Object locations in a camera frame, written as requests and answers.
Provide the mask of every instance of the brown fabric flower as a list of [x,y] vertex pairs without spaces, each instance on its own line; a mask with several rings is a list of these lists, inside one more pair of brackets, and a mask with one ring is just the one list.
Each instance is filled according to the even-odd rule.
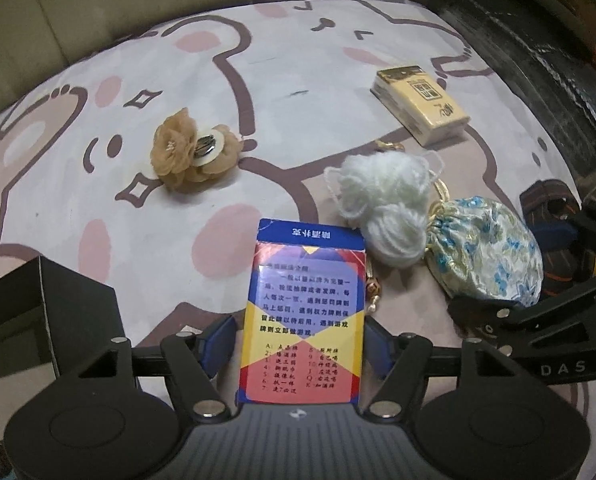
[[188,182],[204,182],[220,178],[238,163],[238,156],[242,151],[242,140],[238,139],[225,124],[214,126],[214,130],[224,135],[224,147],[214,160],[204,166],[191,166],[185,171]]
[[153,137],[151,165],[167,186],[182,182],[184,172],[191,166],[198,129],[189,117],[188,109],[167,117]]

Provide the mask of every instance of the floral pouch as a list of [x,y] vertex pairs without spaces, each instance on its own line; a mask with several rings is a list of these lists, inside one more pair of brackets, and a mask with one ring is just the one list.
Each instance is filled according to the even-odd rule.
[[524,306],[540,297],[542,256],[534,235],[495,200],[473,196],[436,202],[425,258],[450,297],[511,300]]

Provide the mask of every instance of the cartoon bear tablecloth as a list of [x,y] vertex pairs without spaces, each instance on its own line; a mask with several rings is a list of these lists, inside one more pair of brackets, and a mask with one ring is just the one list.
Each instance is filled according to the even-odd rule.
[[[569,171],[536,118],[469,45],[406,0],[312,0],[224,9],[161,25],[54,76],[0,115],[0,276],[42,253],[113,286],[133,344],[236,314],[242,321],[261,216],[340,224],[322,172],[374,139],[421,148],[369,92],[376,70],[418,64],[472,117],[438,146],[452,197],[520,210],[520,192]],[[153,133],[188,107],[200,128],[244,137],[239,168],[192,195],[151,170]],[[421,264],[379,269],[376,317],[392,333],[458,346]],[[231,401],[239,352],[220,380]],[[145,389],[164,396],[161,383]],[[429,396],[453,386],[434,380]],[[369,374],[364,399],[376,388]],[[593,432],[596,383],[558,391]]]

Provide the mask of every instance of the white yarn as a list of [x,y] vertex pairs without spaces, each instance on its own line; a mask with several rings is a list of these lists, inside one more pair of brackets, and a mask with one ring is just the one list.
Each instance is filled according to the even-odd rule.
[[[339,196],[332,190],[332,173],[338,174]],[[425,252],[428,196],[436,178],[426,158],[399,151],[352,155],[339,170],[325,169],[340,215],[360,227],[378,260],[398,269],[412,266]]]

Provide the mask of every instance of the colorful card box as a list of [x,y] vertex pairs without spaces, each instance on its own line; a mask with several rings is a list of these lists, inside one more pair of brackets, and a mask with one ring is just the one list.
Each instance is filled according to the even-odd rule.
[[261,219],[238,402],[357,403],[364,279],[360,232]]

